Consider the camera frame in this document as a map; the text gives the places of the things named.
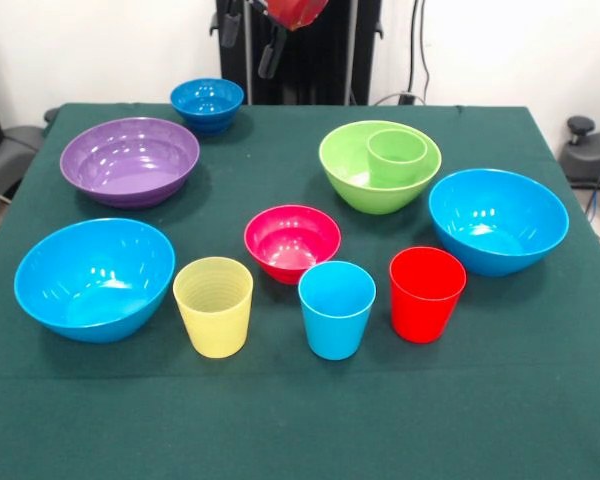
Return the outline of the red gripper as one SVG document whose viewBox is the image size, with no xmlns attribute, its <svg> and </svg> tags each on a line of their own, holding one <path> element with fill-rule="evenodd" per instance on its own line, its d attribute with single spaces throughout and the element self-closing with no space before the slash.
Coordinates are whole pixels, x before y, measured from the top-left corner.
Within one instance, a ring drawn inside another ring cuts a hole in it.
<svg viewBox="0 0 600 480">
<path fill-rule="evenodd" d="M 310 25 L 324 10 L 328 0 L 269 0 L 267 11 L 280 25 L 290 31 Z M 223 13 L 220 15 L 220 44 L 224 48 L 232 48 L 238 37 L 242 20 L 242 0 L 226 0 Z M 265 45 L 258 76 L 270 80 L 275 76 L 287 38 L 287 30 L 273 25 L 270 40 Z"/>
</svg>

